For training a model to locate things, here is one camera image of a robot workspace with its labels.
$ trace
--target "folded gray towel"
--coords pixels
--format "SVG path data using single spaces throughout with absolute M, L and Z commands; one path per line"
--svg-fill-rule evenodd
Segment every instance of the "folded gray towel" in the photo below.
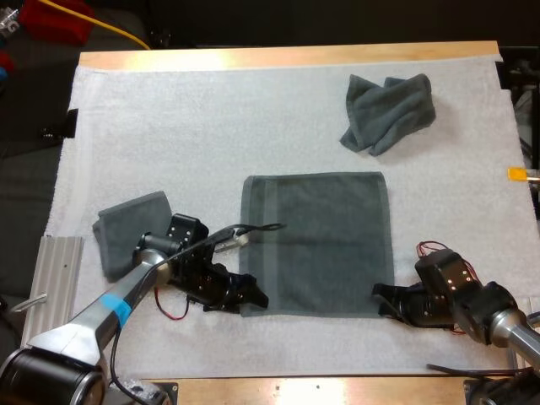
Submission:
M 110 282 L 133 269 L 133 250 L 142 234 L 165 235 L 171 215 L 164 192 L 153 192 L 99 212 L 94 236 L 100 246 L 103 274 Z
M 286 225 L 240 249 L 240 273 L 269 298 L 267 310 L 244 305 L 242 316 L 378 316 L 373 284 L 394 279 L 381 173 L 248 177 L 241 222 Z
M 341 144 L 354 152 L 371 147 L 378 156 L 435 120 L 431 83 L 425 74 L 386 78 L 384 87 L 351 74 L 347 92 L 349 129 Z

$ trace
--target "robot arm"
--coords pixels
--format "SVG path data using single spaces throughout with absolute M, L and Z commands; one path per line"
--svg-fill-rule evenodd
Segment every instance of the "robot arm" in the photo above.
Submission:
M 469 393 L 471 404 L 520 405 L 540 401 L 540 334 L 527 323 L 514 297 L 495 282 L 482 285 L 460 255 L 442 249 L 422 256 L 415 265 L 422 280 L 411 287 L 376 284 L 379 314 L 412 327 L 452 329 L 457 324 L 472 340 L 512 348 L 533 368 L 506 382 L 485 380 Z M 520 402 L 510 402 L 517 398 Z
M 106 392 L 103 349 L 124 326 L 141 299 L 156 285 L 171 283 L 208 311 L 238 312 L 267 296 L 249 274 L 227 272 L 212 263 L 217 244 L 252 230 L 232 225 L 208 237 L 198 219 L 176 214 L 167 236 L 144 235 L 133 253 L 136 267 L 69 323 L 29 340 L 0 368 L 0 403 L 8 405 L 100 405 Z M 161 405 L 167 396 L 152 401 Z

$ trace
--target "white towel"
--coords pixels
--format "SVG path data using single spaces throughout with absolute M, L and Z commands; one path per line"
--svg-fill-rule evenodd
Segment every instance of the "white towel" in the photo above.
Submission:
M 497 58 L 193 73 L 80 67 L 71 103 L 77 135 L 64 143 L 46 231 L 86 239 L 74 310 L 107 288 L 92 235 L 103 208 L 164 190 L 173 212 L 213 231 L 238 221 L 247 176 L 356 170 L 386 178 L 397 284 L 419 280 L 414 247 L 438 240 L 485 283 L 495 280 L 523 302 L 540 295 L 531 197 L 527 184 L 506 179 L 522 157 Z M 378 158 L 351 153 L 339 143 L 351 73 L 378 84 L 427 74 L 437 119 Z M 238 269 L 237 251 L 215 261 Z M 162 297 L 164 308 L 182 313 L 182 293 Z M 173 322 L 150 296 L 118 353 L 120 374 L 164 378 L 422 373 L 426 363 L 504 368 L 506 353 L 387 319 L 246 319 L 194 305 Z

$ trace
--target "metal plate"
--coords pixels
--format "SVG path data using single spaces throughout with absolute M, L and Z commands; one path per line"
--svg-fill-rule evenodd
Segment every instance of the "metal plate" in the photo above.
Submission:
M 69 320 L 83 245 L 84 239 L 78 236 L 41 238 L 30 300 L 44 293 L 47 299 L 29 308 L 21 347 L 35 335 Z

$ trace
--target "blue tape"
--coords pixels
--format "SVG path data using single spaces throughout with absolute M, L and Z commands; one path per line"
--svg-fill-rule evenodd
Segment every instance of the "blue tape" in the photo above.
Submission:
M 113 294 L 103 294 L 100 297 L 100 302 L 106 309 L 115 312 L 120 322 L 120 327 L 126 325 L 127 318 L 132 313 L 132 307 L 126 301 Z

